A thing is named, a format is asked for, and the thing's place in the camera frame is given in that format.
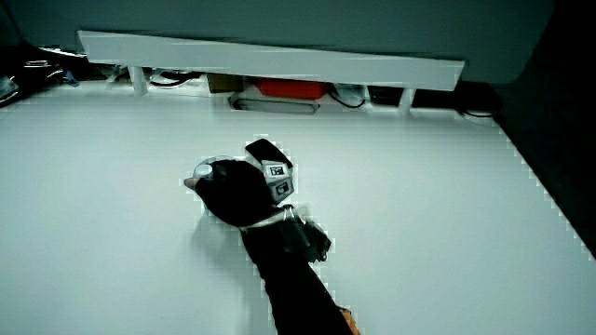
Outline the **person's right hand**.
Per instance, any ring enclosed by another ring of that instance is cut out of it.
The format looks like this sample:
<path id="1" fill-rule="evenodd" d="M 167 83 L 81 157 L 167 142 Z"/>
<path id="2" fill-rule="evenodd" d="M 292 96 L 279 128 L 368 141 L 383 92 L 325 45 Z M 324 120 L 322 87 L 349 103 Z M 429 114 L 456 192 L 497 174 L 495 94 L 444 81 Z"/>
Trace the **person's right hand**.
<path id="1" fill-rule="evenodd" d="M 183 181 L 215 217 L 236 227 L 271 221 L 293 192 L 292 162 L 267 139 L 245 147 L 248 159 L 211 157 Z"/>

